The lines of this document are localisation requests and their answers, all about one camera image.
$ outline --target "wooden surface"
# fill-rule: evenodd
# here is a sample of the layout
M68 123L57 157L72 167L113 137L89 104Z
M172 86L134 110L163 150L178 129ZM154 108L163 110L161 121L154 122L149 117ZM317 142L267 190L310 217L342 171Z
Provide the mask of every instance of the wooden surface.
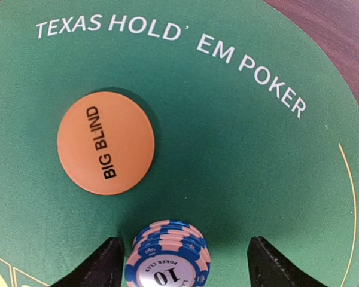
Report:
M359 0L265 0L329 56L359 103Z

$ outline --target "poker chip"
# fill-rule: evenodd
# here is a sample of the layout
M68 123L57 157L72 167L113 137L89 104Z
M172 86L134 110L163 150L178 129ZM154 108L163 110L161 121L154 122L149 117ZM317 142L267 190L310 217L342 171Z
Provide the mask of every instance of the poker chip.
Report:
M128 287L203 287L210 266L202 233L185 222L164 220L137 234L125 278Z

